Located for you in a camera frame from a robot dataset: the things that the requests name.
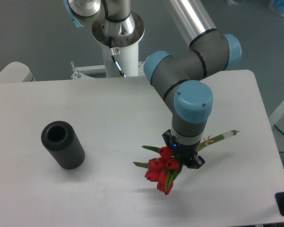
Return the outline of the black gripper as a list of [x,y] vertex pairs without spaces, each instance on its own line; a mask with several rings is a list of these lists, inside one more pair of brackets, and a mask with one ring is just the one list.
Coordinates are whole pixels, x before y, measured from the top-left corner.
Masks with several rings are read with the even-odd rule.
[[205,163],[197,151],[202,133],[195,137],[185,137],[174,129],[169,129],[162,136],[166,146],[171,148],[173,154],[180,158],[182,165],[191,169],[199,169]]

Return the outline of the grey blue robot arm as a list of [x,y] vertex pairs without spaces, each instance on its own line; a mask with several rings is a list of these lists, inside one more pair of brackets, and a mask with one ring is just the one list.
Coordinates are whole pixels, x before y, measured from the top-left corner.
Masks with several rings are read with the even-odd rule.
[[143,70],[172,112],[171,128],[163,134],[166,145],[182,166],[198,169],[204,159],[197,150],[213,104],[213,93],[202,80],[237,64],[241,45],[233,35],[223,35],[217,30],[200,1],[166,0],[164,5],[189,50],[177,57],[157,51],[140,66],[138,44],[145,26],[142,18],[131,10],[130,1],[64,1],[76,27],[92,24],[108,78],[133,77],[139,69]]

